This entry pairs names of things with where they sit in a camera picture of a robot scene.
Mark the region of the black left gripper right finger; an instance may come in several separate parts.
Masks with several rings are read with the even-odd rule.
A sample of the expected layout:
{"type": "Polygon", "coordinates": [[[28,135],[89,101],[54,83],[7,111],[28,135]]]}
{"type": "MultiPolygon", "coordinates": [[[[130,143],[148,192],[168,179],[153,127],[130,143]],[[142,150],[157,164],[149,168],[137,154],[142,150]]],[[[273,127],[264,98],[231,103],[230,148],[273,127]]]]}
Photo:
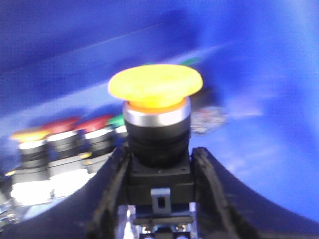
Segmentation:
{"type": "Polygon", "coordinates": [[[200,239],[317,239],[319,224],[261,196],[204,147],[192,151],[200,239]]]}

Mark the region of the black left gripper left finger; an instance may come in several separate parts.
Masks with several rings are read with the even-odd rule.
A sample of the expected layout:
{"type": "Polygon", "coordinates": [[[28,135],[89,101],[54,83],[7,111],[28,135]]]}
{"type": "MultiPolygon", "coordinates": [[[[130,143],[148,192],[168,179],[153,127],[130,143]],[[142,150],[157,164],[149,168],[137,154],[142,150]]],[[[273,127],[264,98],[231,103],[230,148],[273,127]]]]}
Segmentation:
{"type": "Polygon", "coordinates": [[[82,188],[44,213],[9,226],[2,239],[122,239],[127,223],[127,147],[118,147],[82,188]]]}

